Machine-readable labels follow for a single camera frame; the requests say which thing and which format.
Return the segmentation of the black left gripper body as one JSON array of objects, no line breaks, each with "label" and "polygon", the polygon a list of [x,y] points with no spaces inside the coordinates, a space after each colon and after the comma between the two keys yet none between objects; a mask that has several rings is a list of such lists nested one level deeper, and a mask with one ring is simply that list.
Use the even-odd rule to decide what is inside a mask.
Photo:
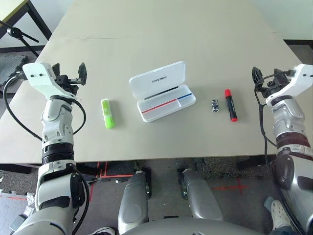
[{"label": "black left gripper body", "polygon": [[82,84],[81,78],[69,79],[67,75],[56,76],[55,82],[66,92],[77,95],[78,84]]}]

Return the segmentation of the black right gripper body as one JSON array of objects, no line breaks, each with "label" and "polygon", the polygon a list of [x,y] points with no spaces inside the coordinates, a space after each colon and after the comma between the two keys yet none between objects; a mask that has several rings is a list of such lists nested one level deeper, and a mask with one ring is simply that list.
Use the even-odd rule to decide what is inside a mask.
[{"label": "black right gripper body", "polygon": [[265,79],[272,78],[272,77],[273,77],[273,80],[267,83],[267,87],[263,87],[263,85],[258,86],[258,92],[260,92],[263,97],[271,96],[272,94],[280,91],[281,89],[283,89],[285,86],[287,86],[290,83],[286,76],[274,77],[274,74],[263,78],[263,83]]}]

